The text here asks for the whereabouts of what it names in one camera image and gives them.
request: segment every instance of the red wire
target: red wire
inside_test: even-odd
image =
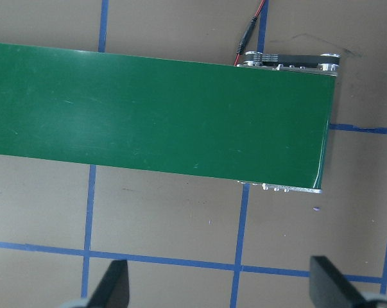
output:
[[[262,1],[260,2],[260,5],[259,5],[259,7],[257,8],[256,14],[255,14],[255,17],[256,17],[256,18],[259,18],[260,12],[262,11],[262,7],[263,7],[265,1],[266,1],[266,0],[262,0]],[[234,60],[234,66],[236,66],[237,63],[239,62],[239,57],[240,57],[240,54],[237,54],[237,55],[236,55],[236,60]]]
[[[233,66],[236,66],[236,65],[237,65],[237,63],[238,63],[238,61],[239,61],[239,57],[240,57],[240,55],[237,54],[237,55],[236,55],[236,60],[234,60],[234,65],[233,65]]]
[[[256,11],[255,17],[259,17],[264,2],[265,2],[265,0],[262,0],[262,2],[260,3],[259,8],[258,8],[257,11]]]

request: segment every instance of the floor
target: floor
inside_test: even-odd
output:
[[[232,64],[258,0],[0,0],[0,42]],[[0,156],[0,307],[130,261],[130,307],[312,307],[311,255],[387,293],[387,0],[270,0],[248,50],[339,53],[323,194]]]

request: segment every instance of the tan floor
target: tan floor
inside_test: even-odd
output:
[[[258,4],[110,0],[106,50],[231,64]],[[100,15],[97,0],[0,0],[0,42],[96,51]],[[248,50],[256,45],[257,32]],[[387,127],[387,1],[270,0],[265,52],[341,54],[332,123]],[[0,307],[80,297],[88,182],[86,165],[0,156]],[[296,271],[242,272],[237,307],[312,307],[308,279],[297,276],[312,254],[354,280],[382,281],[387,135],[331,130],[322,188],[251,186],[241,264]],[[241,195],[236,181],[98,166],[90,249],[139,260],[129,264],[130,307],[229,307]],[[89,293],[110,262],[99,257],[90,258]],[[158,263],[180,259],[208,268]]]

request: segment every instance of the cable connector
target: cable connector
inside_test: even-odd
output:
[[[242,55],[243,51],[245,51],[246,46],[249,43],[250,37],[252,36],[253,30],[256,26],[256,22],[257,22],[257,17],[255,16],[249,22],[249,25],[247,26],[245,34],[243,34],[242,39],[240,40],[240,43],[239,43],[237,50],[236,50],[237,55]]]

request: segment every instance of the dark mark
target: dark mark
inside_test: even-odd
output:
[[[323,43],[326,43],[330,46],[333,46],[333,47],[336,47],[338,49],[341,49],[347,56],[354,56],[354,57],[358,57],[358,58],[361,58],[363,55],[361,53],[357,53],[355,51],[351,51],[347,48],[344,48],[344,47],[341,47],[335,43],[332,43],[332,42],[329,42],[328,40],[324,40],[320,37],[317,37],[316,35],[312,35],[312,34],[308,34],[308,33],[301,33],[301,34],[298,34],[298,35],[295,35],[291,38],[288,38],[287,40],[270,40],[269,42],[270,43],[285,43],[285,42],[289,42],[290,40],[294,40],[294,39],[297,39],[298,37],[307,37],[309,39],[312,39],[312,40],[316,40],[316,41],[319,41],[319,42],[323,42]]]

